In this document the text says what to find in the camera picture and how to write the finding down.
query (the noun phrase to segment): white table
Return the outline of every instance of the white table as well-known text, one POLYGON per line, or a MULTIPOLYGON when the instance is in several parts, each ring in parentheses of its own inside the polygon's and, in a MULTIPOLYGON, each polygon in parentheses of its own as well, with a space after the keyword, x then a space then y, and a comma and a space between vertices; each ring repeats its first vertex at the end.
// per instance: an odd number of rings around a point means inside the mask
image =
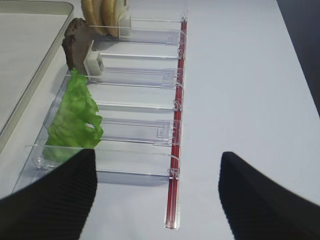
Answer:
MULTIPOLYGON (((70 2, 80 16, 80 1, 70 2)), ((100 184, 82 239, 233 239, 218 194, 224 151, 320 204, 319 116, 276 0, 189 1, 188 9, 180 229, 163 228, 167 186, 143 194, 100 184)), ((3 196, 10 187, 0 186, 3 196)))

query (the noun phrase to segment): gray tray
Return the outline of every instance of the gray tray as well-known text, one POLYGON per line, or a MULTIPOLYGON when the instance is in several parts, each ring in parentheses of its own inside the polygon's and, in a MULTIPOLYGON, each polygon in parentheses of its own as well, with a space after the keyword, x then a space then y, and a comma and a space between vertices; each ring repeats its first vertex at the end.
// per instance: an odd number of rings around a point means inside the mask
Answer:
POLYGON ((0 153, 60 47, 73 11, 67 2, 0 0, 0 153))

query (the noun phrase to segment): red strip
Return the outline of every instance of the red strip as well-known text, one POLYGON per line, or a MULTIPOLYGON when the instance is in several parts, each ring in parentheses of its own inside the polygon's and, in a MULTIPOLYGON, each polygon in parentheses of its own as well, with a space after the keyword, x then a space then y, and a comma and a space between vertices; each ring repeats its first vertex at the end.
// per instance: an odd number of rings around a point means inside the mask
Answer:
MULTIPOLYGON (((180 36, 180 46, 179 46, 179 54, 181 58, 178 60, 178 76, 177 81, 181 85, 183 84, 183 69, 185 65, 185 49, 186 49, 186 40, 187 40, 187 21, 184 20, 181 23, 181 36, 180 36)), ((182 106, 182 99, 183 98, 183 89, 181 86, 177 86, 175 90, 175 101, 179 104, 177 106, 176 111, 174 112, 174 129, 173 132, 173 144, 171 149, 171 154, 177 158, 180 155, 180 139, 181 139, 181 109, 182 106)), ((179 161, 176 158, 171 158, 170 168, 172 169, 179 169, 179 161)), ((166 210, 166 221, 165 227, 169 229, 176 229, 177 228, 177 202, 178 202, 178 187, 179 187, 179 180, 175 178, 173 173, 170 173, 170 180, 169 180, 169 188, 168 188, 168 203, 167 203, 167 210, 166 210)))

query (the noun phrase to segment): lettuce leaf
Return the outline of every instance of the lettuce leaf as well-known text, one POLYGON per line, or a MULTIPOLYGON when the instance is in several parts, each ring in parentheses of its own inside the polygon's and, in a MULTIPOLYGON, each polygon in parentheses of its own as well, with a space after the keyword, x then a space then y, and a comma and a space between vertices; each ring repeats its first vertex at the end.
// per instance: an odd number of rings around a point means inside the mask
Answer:
MULTIPOLYGON (((60 107, 48 128, 48 146, 94 148, 104 133, 102 117, 88 88, 88 78, 72 69, 60 107)), ((76 152, 68 148, 46 147, 43 155, 46 160, 63 162, 76 152)))

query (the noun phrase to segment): bread slice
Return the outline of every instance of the bread slice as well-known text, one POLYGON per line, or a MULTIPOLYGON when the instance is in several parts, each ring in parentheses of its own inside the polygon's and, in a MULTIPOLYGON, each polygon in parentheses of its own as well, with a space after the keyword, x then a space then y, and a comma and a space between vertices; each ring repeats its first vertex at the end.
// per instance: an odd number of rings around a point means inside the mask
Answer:
POLYGON ((119 37, 118 19, 121 10, 127 5, 126 0, 102 0, 101 17, 105 26, 108 27, 108 32, 119 37))
MULTIPOLYGON (((91 26, 103 26, 101 18, 101 3, 102 0, 81 0, 81 9, 84 19, 91 26)), ((100 34, 108 34, 107 27, 93 27, 93 30, 100 34)))

